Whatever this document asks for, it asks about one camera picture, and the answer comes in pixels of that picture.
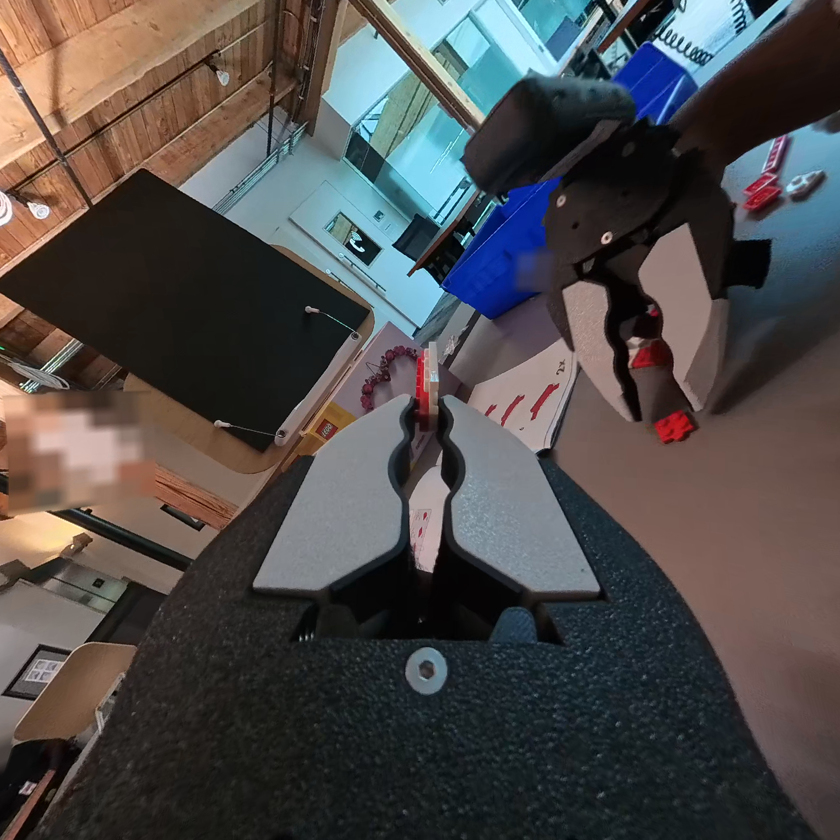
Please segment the red and white brick assembly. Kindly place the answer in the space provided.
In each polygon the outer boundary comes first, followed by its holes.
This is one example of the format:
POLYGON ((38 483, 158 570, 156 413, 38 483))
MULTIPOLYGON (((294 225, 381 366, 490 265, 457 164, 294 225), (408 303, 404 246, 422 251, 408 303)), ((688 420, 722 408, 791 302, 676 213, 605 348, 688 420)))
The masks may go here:
POLYGON ((417 357, 415 418, 418 428, 432 433, 438 426, 438 398, 440 388, 439 353, 435 341, 417 357))

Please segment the framed wall picture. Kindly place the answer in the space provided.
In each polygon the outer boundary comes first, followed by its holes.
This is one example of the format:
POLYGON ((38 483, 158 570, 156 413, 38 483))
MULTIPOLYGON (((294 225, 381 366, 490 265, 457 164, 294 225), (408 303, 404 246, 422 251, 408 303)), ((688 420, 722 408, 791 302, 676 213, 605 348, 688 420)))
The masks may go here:
POLYGON ((40 644, 2 691, 2 697, 35 701, 70 656, 68 649, 40 644))

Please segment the person's right forearm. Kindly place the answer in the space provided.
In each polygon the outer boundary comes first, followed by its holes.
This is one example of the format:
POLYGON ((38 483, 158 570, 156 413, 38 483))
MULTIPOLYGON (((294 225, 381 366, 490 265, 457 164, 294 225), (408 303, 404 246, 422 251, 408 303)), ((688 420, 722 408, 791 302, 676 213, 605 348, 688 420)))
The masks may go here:
POLYGON ((775 26, 727 63, 675 114, 680 153, 711 177, 753 148, 839 110, 838 1, 793 2, 775 26))

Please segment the grey desk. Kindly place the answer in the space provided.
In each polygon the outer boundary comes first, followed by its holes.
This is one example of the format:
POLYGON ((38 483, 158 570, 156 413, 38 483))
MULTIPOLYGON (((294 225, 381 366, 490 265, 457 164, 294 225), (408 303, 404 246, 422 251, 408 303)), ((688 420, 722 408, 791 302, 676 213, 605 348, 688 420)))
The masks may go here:
POLYGON ((791 136, 800 202, 738 215, 772 238, 761 290, 736 288, 724 368, 687 441, 661 444, 584 372, 551 456, 667 573, 728 672, 768 765, 838 838, 838 115, 791 136))

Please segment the black office chair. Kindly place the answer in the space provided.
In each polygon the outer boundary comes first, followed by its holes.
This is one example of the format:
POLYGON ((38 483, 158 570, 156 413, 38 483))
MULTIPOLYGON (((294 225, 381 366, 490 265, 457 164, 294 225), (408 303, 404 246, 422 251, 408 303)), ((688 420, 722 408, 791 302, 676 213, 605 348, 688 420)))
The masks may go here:
POLYGON ((400 233, 393 248, 417 262, 435 240, 440 227, 427 215, 415 213, 410 224, 400 233))

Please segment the heart wreath toy brick box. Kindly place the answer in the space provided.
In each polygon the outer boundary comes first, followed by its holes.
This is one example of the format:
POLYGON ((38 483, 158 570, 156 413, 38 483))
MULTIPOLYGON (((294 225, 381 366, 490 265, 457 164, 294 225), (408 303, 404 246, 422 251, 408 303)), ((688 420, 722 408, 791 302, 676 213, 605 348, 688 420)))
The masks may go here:
POLYGON ((315 455, 338 432, 396 396, 415 396, 422 347, 388 322, 354 357, 301 434, 295 456, 315 455))

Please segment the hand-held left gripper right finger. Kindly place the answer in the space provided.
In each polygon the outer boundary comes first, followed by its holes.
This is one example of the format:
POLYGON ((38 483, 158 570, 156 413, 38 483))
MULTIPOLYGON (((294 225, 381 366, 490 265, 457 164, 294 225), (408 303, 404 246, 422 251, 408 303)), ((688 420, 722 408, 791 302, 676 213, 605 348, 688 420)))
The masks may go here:
POLYGON ((595 599, 595 573, 538 458, 451 395, 439 404, 442 545, 523 599, 595 599))

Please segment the blue plastic bin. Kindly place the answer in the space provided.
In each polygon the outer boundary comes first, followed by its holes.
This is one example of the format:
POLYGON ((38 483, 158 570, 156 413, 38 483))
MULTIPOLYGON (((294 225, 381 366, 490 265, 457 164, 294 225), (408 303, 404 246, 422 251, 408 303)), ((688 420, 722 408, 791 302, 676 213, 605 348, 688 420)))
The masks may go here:
MULTIPOLYGON (((698 89, 690 72, 645 43, 614 76, 632 95, 639 119, 668 121, 698 89)), ((521 257, 545 247, 543 218, 559 178, 513 190, 496 205, 448 273, 443 289, 488 319, 529 298, 518 280, 521 257)))

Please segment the light wooden chair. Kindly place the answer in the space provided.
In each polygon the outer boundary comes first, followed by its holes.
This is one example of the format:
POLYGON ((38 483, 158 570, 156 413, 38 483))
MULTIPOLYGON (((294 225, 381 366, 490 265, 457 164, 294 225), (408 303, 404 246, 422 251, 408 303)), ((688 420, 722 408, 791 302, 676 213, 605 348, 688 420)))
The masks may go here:
POLYGON ((12 744, 69 741, 94 725, 118 677, 132 664, 137 647, 88 642, 73 650, 17 724, 12 744))

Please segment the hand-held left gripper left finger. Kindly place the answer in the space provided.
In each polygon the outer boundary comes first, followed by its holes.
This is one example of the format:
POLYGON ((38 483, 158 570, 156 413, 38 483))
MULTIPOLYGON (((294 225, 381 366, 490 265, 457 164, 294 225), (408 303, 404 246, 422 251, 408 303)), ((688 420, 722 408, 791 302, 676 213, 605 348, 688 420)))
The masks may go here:
POLYGON ((390 607, 415 580, 408 501, 415 399, 399 395, 314 456, 253 581, 262 595, 390 607))

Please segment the door with phone sign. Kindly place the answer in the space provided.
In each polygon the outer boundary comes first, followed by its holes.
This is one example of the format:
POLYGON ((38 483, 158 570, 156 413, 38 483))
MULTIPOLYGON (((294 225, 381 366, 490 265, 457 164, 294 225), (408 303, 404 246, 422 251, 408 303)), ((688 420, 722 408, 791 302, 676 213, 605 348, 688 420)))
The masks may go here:
POLYGON ((397 280, 385 257, 390 244, 329 182, 323 182, 288 219, 359 281, 375 301, 389 305, 413 330, 420 328, 422 323, 398 300, 397 280))

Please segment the instruction booklet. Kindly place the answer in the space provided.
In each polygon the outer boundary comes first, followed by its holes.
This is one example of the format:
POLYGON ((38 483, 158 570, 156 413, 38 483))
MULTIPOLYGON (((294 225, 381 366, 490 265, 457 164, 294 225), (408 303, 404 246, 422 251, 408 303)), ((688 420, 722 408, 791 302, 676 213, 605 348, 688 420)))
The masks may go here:
MULTIPOLYGON (((477 384, 467 403, 540 455, 554 445, 578 370, 574 352, 558 339, 509 371, 477 384)), ((438 555, 448 493, 442 462, 438 454, 409 497, 413 556, 418 569, 427 573, 433 572, 438 555)))

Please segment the white hanging rod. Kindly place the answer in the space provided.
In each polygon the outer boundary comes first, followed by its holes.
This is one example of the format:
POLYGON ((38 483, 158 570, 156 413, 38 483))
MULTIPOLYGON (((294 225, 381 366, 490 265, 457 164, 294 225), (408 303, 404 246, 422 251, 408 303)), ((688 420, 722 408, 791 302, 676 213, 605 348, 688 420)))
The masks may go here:
POLYGON ((304 398, 278 426, 273 437, 274 446, 278 448, 286 447, 297 441, 350 369, 362 345, 361 334, 356 331, 351 332, 328 364, 325 372, 320 375, 304 398))

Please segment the wooden pillar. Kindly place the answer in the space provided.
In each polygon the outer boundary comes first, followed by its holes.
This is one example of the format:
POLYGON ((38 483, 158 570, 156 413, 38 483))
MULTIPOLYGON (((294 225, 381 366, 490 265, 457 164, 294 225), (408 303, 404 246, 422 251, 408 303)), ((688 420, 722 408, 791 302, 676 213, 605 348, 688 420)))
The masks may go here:
POLYGON ((432 51, 407 27, 386 1, 351 1, 360 13, 409 70, 434 95, 446 113, 468 133, 474 134, 485 115, 440 64, 432 51))

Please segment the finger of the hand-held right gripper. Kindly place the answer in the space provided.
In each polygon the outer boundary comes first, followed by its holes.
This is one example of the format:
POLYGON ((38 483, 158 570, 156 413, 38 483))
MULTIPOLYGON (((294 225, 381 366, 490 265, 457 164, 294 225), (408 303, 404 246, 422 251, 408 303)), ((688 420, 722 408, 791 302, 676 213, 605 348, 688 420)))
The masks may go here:
POLYGON ((583 372, 610 407, 631 423, 642 419, 608 287, 593 280, 553 280, 549 310, 583 372))
POLYGON ((711 296, 690 226, 660 237, 637 275, 660 312, 675 382, 692 409, 702 411, 721 369, 729 303, 711 296))

